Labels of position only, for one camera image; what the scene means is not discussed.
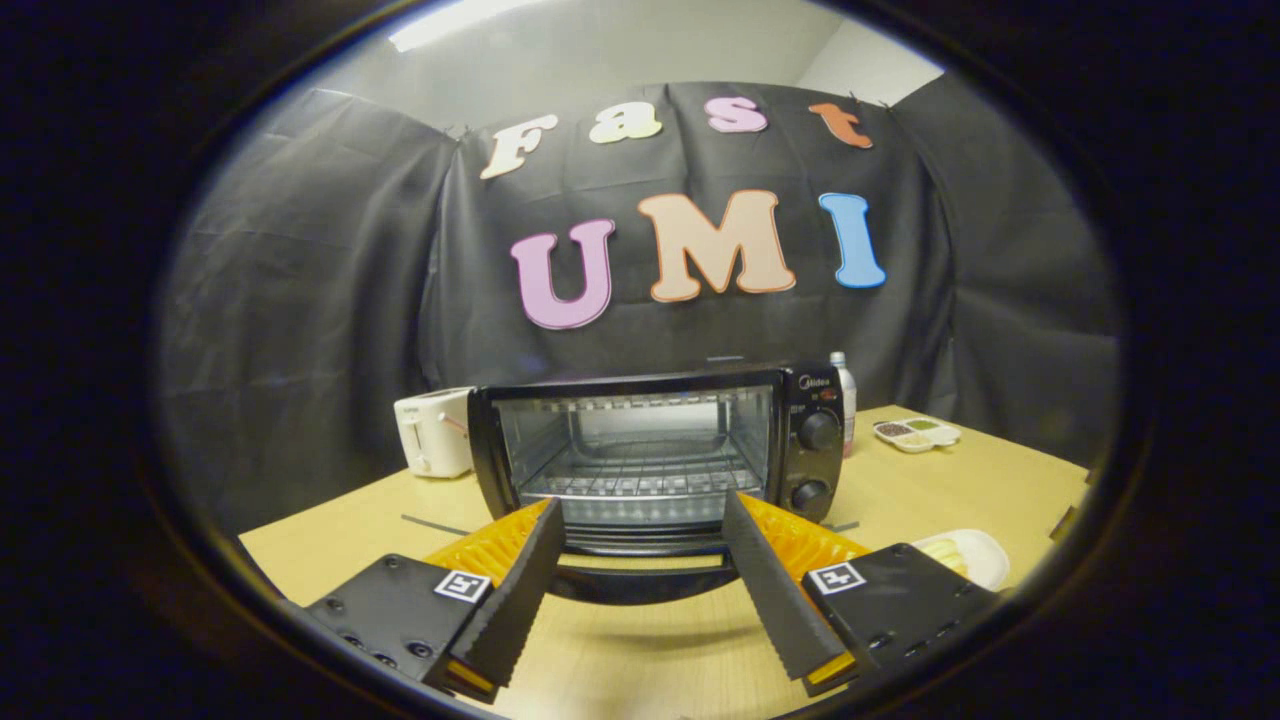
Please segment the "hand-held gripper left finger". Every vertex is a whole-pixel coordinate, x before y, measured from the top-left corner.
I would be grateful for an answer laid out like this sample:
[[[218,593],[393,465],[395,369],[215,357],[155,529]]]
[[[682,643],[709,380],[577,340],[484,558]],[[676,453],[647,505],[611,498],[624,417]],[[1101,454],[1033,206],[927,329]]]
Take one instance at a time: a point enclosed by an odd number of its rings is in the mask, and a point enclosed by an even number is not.
[[[564,541],[562,502],[544,498],[425,559],[375,559],[305,611],[412,682],[490,703],[511,683]]]

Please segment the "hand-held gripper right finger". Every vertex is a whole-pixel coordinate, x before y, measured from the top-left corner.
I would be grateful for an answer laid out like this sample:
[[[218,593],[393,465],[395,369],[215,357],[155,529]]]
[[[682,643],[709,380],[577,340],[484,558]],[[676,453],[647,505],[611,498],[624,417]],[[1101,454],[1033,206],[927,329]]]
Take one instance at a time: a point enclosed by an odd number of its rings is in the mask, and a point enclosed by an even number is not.
[[[722,534],[787,676],[809,696],[902,683],[1000,601],[914,544],[869,551],[737,491]]]

